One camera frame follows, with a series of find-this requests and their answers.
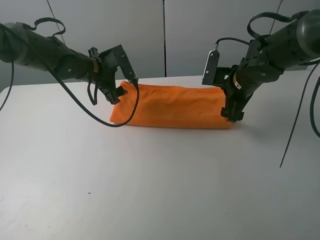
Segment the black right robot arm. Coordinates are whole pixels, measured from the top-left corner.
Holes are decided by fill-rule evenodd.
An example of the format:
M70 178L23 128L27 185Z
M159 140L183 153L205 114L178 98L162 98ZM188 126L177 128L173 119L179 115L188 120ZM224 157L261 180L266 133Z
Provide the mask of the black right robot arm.
M221 116L235 123L243 119L243 109L264 83L275 82L288 68L310 63L320 57L320 11L300 11L291 17L263 12L250 19L270 18L287 23L269 35L260 35L251 25L252 36L245 57L231 68L223 84L225 106Z

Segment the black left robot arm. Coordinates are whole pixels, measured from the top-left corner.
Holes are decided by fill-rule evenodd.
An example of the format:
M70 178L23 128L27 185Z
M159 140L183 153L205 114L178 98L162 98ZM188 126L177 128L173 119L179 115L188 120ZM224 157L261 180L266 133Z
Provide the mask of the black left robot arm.
M112 105L120 102L127 93L117 87L115 76L118 69L132 81L136 74L122 45L98 52L89 49L84 55L68 48L56 36L45 37L36 28L21 22L5 24L9 30L0 32L0 59L40 71L52 70L60 80L77 79L95 85Z

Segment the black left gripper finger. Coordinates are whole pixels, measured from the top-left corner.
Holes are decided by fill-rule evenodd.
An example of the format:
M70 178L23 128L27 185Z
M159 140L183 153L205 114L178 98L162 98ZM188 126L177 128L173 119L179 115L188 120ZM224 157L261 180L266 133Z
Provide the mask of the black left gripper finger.
M120 102L120 99L117 95L113 95L111 93L107 94L107 101L110 102L112 105L116 105Z
M115 89L115 92L116 92L116 96L117 97L121 97L121 96L124 96L128 93L127 90L125 90L122 86L119 86Z

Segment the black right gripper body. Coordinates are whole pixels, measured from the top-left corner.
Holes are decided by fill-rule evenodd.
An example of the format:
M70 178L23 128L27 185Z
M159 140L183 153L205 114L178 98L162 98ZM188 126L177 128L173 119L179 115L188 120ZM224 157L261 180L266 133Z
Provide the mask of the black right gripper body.
M223 84L223 92L227 110L243 110L254 93L251 67L233 67Z

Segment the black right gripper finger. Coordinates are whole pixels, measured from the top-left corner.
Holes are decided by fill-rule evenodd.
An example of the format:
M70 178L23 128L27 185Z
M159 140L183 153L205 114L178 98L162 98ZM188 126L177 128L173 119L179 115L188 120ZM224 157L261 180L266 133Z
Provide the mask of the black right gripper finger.
M229 118L229 109L227 107L222 107L220 114L224 118Z
M241 121L244 117L244 112L237 109L232 109L228 113L229 122L238 122Z

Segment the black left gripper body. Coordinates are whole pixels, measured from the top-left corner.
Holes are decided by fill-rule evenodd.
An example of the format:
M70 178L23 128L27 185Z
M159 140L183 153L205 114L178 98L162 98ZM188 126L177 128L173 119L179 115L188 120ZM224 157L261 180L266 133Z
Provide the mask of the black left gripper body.
M96 97L100 90L105 97L119 97L120 88L116 87L115 76L119 64L120 46L112 47L101 53L96 47L88 50L93 61L93 71L88 75L87 93Z

